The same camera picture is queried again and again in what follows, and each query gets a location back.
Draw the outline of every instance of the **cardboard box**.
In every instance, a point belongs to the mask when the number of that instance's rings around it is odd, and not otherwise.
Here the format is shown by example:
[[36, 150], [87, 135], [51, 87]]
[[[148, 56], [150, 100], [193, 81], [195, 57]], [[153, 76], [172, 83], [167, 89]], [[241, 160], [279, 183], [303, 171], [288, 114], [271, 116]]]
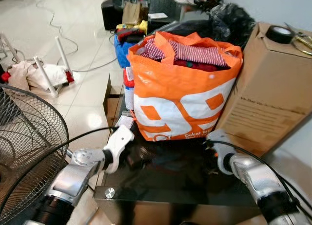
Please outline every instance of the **cardboard box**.
[[269, 26], [258, 23], [253, 30], [241, 74], [216, 126], [233, 144], [258, 156], [312, 111], [312, 56], [266, 38]]

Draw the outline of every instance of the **wall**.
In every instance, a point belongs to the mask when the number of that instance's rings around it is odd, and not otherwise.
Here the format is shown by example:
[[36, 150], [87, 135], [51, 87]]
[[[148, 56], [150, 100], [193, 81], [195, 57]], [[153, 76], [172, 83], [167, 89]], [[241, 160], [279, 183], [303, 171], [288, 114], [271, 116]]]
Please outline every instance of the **wall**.
[[[311, 0], [224, 0], [243, 7], [257, 21], [289, 23], [312, 31]], [[267, 160], [312, 201], [312, 119]]]
[[312, 31], [311, 0], [224, 0], [233, 2], [257, 21], [274, 24], [289, 23], [295, 27]]

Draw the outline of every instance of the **white tile floor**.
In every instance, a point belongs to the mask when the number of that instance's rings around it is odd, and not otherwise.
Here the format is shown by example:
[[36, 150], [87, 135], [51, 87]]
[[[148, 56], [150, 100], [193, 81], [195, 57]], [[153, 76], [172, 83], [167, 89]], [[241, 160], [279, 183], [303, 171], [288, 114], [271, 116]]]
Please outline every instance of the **white tile floor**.
[[[52, 14], [36, 7], [39, 1], [0, 0], [0, 32], [7, 36], [14, 48], [23, 51], [26, 58], [38, 56], [46, 63], [56, 64], [60, 57], [54, 39], [59, 35], [58, 29], [49, 25]], [[39, 3], [39, 6], [54, 10], [53, 24], [62, 25], [63, 34], [79, 45], [78, 51], [68, 56], [72, 70], [88, 70], [115, 58], [114, 48], [109, 42], [111, 34], [103, 26], [100, 8], [103, 1], [45, 0]], [[71, 42], [62, 38], [61, 42], [66, 53], [75, 49]], [[11, 58], [0, 60], [1, 65], [4, 68], [11, 65]], [[64, 88], [58, 98], [43, 96], [64, 117], [70, 138], [107, 126], [102, 103], [109, 75], [112, 91], [119, 94], [122, 89], [122, 70], [115, 61], [95, 71], [76, 73], [75, 83]], [[72, 143], [70, 149], [102, 148], [108, 135], [108, 131], [93, 133]], [[95, 186], [96, 180], [97, 177], [92, 179], [91, 186]], [[86, 224], [96, 207], [92, 193], [86, 191], [68, 224]], [[98, 211], [90, 223], [110, 224], [102, 211]]]

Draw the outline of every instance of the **tape roll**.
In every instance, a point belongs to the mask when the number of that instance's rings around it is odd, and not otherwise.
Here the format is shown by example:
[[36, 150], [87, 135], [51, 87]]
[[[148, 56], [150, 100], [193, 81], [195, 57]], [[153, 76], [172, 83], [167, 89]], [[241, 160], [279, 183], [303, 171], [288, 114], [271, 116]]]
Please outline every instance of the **tape roll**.
[[282, 44], [289, 44], [294, 37], [289, 29], [277, 25], [271, 25], [265, 36], [272, 41]]

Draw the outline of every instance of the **power cord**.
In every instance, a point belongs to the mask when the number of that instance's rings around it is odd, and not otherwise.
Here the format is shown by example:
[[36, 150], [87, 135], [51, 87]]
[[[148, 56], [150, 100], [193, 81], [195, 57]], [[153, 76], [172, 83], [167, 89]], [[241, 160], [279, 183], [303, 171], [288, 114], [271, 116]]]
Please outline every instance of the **power cord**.
[[83, 136], [86, 136], [86, 135], [91, 134], [91, 133], [96, 132], [96, 131], [107, 130], [107, 129], [111, 129], [111, 130], [115, 131], [116, 129], [118, 129], [118, 127], [105, 127], [105, 128], [94, 129], [94, 130], [85, 132], [85, 133], [80, 134], [79, 136], [76, 136], [76, 137], [74, 137], [74, 138], [72, 138], [72, 139], [70, 139], [70, 140], [68, 140], [68, 141], [66, 141], [66, 142], [64, 142], [64, 143], [62, 143], [62, 144], [60, 144], [60, 145], [54, 147], [53, 149], [50, 149], [49, 151], [47, 151], [43, 156], [41, 156], [41, 158], [40, 158], [38, 161], [32, 163], [31, 166], [24, 172], [24, 174], [22, 174], [22, 175], [11, 185], [11, 187], [9, 188], [9, 190], [8, 190], [6, 196], [4, 197], [4, 199], [3, 199], [3, 201], [2, 201], [2, 204], [1, 204], [1, 206], [0, 206], [0, 214], [2, 214], [2, 211], [3, 211], [3, 209], [4, 209], [4, 206], [5, 206], [6, 202], [7, 202], [7, 200], [9, 199], [11, 193], [12, 193], [12, 192], [14, 191], [14, 189], [16, 188], [16, 186], [20, 183], [20, 181], [21, 181], [35, 166], [37, 166], [37, 164], [38, 164], [39, 162], [41, 162], [42, 160], [44, 160], [46, 157], [48, 157], [50, 154], [54, 153], [54, 152], [57, 151], [58, 149], [60, 149], [60, 148], [62, 148], [62, 147], [64, 147], [64, 146], [70, 144], [70, 143], [73, 142], [73, 141], [76, 141], [76, 140], [79, 139], [79, 138], [82, 138]]
[[[42, 9], [42, 10], [45, 10], [45, 11], [50, 12], [50, 13], [52, 14], [52, 18], [51, 18], [51, 20], [50, 20], [50, 22], [49, 22], [49, 25], [52, 26], [52, 27], [54, 27], [54, 28], [57, 28], [57, 29], [58, 29], [58, 32], [59, 32], [59, 35], [60, 35], [63, 39], [66, 39], [66, 40], [70, 41], [71, 43], [75, 44], [76, 49], [73, 50], [73, 51], [70, 52], [70, 53], [67, 53], [66, 55], [68, 56], [68, 55], [71, 55], [71, 54], [76, 53], [76, 52], [79, 50], [78, 44], [77, 44], [75, 41], [73, 41], [73, 40], [71, 40], [71, 39], [69, 39], [68, 37], [65, 37], [65, 36], [63, 35], [63, 33], [62, 33], [63, 28], [62, 28], [61, 25], [54, 25], [54, 24], [53, 24], [53, 20], [54, 20], [54, 17], [55, 17], [55, 12], [54, 12], [54, 10], [49, 9], [49, 8], [47, 8], [47, 7], [44, 7], [44, 6], [39, 6], [39, 4], [42, 3], [42, 2], [44, 2], [44, 1], [45, 1], [45, 0], [39, 0], [39, 1], [36, 3], [36, 7], [39, 8], [39, 9]], [[79, 70], [72, 70], [72, 71], [73, 71], [73, 72], [80, 72], [80, 73], [90, 72], [90, 71], [93, 71], [93, 70], [96, 70], [96, 69], [99, 69], [99, 68], [101, 68], [101, 67], [104, 67], [104, 66], [108, 65], [108, 64], [114, 62], [116, 59], [117, 59], [117, 57], [116, 57], [115, 59], [109, 61], [108, 63], [105, 63], [105, 64], [102, 64], [102, 65], [100, 65], [100, 66], [91, 68], [91, 69], [89, 69], [89, 70], [82, 70], [82, 71], [79, 71]], [[62, 57], [60, 57], [60, 58], [58, 59], [57, 65], [60, 63], [61, 60], [62, 60]]]
[[310, 219], [312, 220], [312, 215], [309, 214], [300, 204], [300, 202], [298, 201], [297, 198], [295, 198], [295, 196], [292, 194], [292, 192], [290, 191], [290, 189], [288, 188], [287, 185], [289, 185], [294, 191], [295, 193], [302, 199], [302, 201], [307, 205], [307, 207], [309, 209], [312, 210], [312, 206], [310, 205], [310, 203], [303, 197], [303, 195], [301, 193], [299, 193], [299, 191], [290, 183], [288, 182], [286, 179], [284, 179], [284, 177], [282, 177], [279, 173], [277, 173], [271, 166], [270, 164], [268, 164], [266, 161], [264, 161], [263, 159], [259, 158], [258, 156], [254, 155], [253, 153], [238, 147], [232, 143], [228, 143], [225, 141], [213, 141], [213, 140], [207, 140], [204, 142], [205, 144], [207, 144], [208, 146], [212, 147], [214, 143], [219, 143], [219, 144], [223, 144], [223, 145], [227, 145], [230, 147], [233, 147], [236, 150], [242, 151], [243, 153], [255, 158], [256, 160], [258, 160], [260, 163], [267, 165], [273, 172], [274, 174], [278, 177], [278, 179], [280, 180], [281, 184], [283, 185], [283, 187], [285, 188], [286, 192], [289, 194], [290, 198], [296, 202], [297, 207]]

